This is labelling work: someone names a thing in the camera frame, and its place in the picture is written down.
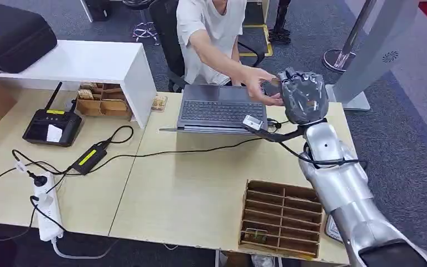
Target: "power adapter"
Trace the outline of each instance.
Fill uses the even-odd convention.
[[[90,149],[71,165],[71,168],[82,175],[88,174],[107,155],[107,145],[104,142],[100,145],[92,145]]]

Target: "black device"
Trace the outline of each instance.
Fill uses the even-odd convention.
[[[0,72],[19,73],[57,44],[39,14],[0,4]]]
[[[50,109],[61,85],[62,82],[56,87],[47,106],[42,110],[37,110],[33,115],[22,136],[27,142],[63,147],[73,144],[82,122],[81,117],[75,113],[76,100],[72,101],[73,105],[68,112]]]
[[[93,21],[106,21],[111,15],[110,0],[86,0],[87,9]]]
[[[107,146],[95,144],[91,146],[78,160],[76,160],[71,168],[82,175],[88,174],[96,164],[107,155]]]

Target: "black carrying case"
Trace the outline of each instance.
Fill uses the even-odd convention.
[[[19,73],[57,44],[39,14],[0,4],[0,72]]]

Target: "white t-shirt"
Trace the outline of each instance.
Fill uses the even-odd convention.
[[[204,29],[212,44],[231,58],[238,35],[243,34],[247,0],[229,0],[225,15],[219,14],[212,0],[179,0],[177,6],[177,35],[181,45],[185,78],[188,83],[224,85],[230,78],[203,64],[189,43],[191,35]]]

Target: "white power strip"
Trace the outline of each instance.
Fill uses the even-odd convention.
[[[43,186],[33,185],[35,196],[39,198],[35,202],[37,207],[48,217],[55,220],[57,223],[61,223],[61,214],[59,213],[58,199],[56,195],[56,189],[51,190],[49,193],[46,193],[50,188],[54,186],[54,177],[50,172],[45,172],[41,174],[46,176],[47,182]],[[53,238],[62,238],[63,229],[61,229],[54,222],[45,218],[40,212],[37,212],[38,216],[38,229],[40,232],[40,239],[42,241],[50,241]]]

